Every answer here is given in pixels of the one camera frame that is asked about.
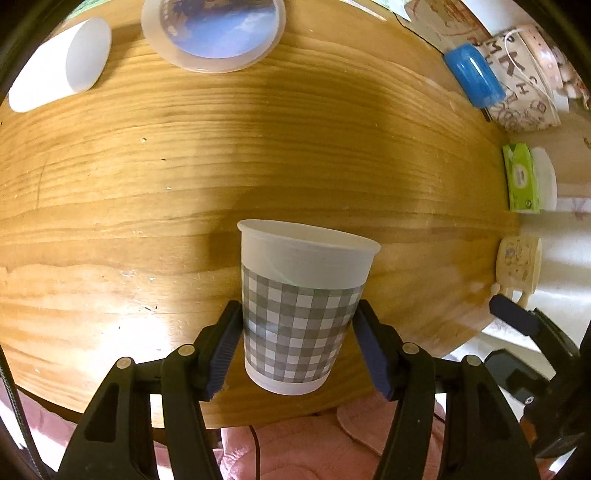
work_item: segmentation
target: wood grain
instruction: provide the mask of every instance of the wood grain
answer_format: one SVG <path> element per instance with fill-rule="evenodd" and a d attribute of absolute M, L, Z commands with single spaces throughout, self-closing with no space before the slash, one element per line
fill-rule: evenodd
<path fill-rule="evenodd" d="M 158 57 L 139 0 L 74 20 L 114 28 L 97 85 L 29 113 L 0 107 L 0 341 L 20 385 L 83 411 L 117 358 L 192 342 L 240 296 L 245 218 L 380 242 L 364 296 L 434 355 L 489 323 L 496 249 L 517 231 L 505 135 L 438 52 L 362 5 L 384 20 L 337 0 L 289 1 L 279 46 L 223 75 Z M 352 334 L 325 385 L 302 397 L 250 382 L 241 348 L 227 388 L 203 405 L 209 427 L 372 389 Z"/>

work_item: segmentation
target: gray checkered pattern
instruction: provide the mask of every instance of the gray checkered pattern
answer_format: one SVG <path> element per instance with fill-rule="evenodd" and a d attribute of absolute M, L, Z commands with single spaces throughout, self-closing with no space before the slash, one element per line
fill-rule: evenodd
<path fill-rule="evenodd" d="M 243 265 L 246 361 L 282 382 L 323 377 L 335 362 L 363 287 L 295 287 L 261 277 Z"/>

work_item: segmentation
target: blue cylinder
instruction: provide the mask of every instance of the blue cylinder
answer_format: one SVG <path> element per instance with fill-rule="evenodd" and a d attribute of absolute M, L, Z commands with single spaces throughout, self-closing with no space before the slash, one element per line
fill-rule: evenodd
<path fill-rule="evenodd" d="M 472 105 L 485 108 L 505 100 L 503 86 L 475 46 L 462 45 L 443 58 Z"/>

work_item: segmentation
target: cup base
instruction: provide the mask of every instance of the cup base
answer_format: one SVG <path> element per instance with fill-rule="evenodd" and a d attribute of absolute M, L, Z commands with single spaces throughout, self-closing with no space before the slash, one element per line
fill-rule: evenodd
<path fill-rule="evenodd" d="M 271 393 L 277 393 L 279 395 L 304 395 L 313 392 L 314 390 L 318 390 L 329 377 L 329 374 L 326 374 L 311 382 L 287 383 L 265 377 L 262 373 L 257 372 L 246 359 L 244 360 L 244 367 L 246 368 L 246 373 L 254 383 Z"/>

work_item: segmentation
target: silver screw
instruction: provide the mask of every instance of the silver screw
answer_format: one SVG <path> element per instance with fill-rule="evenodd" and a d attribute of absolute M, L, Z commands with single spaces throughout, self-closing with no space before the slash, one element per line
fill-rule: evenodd
<path fill-rule="evenodd" d="M 195 347 L 188 343 L 187 345 L 183 345 L 178 349 L 178 354 L 181 356 L 189 356 L 192 355 L 195 351 Z"/>
<path fill-rule="evenodd" d="M 419 348 L 414 343 L 407 342 L 402 346 L 402 351 L 409 355 L 415 355 L 416 353 L 418 353 Z"/>
<path fill-rule="evenodd" d="M 129 358 L 128 356 L 125 356 L 123 358 L 119 358 L 119 360 L 117 360 L 117 368 L 120 368 L 121 370 L 125 370 L 126 368 L 131 366 L 131 358 Z"/>
<path fill-rule="evenodd" d="M 480 360 L 476 355 L 466 355 L 466 362 L 468 362 L 468 365 L 473 367 L 478 367 L 482 364 L 482 360 Z"/>

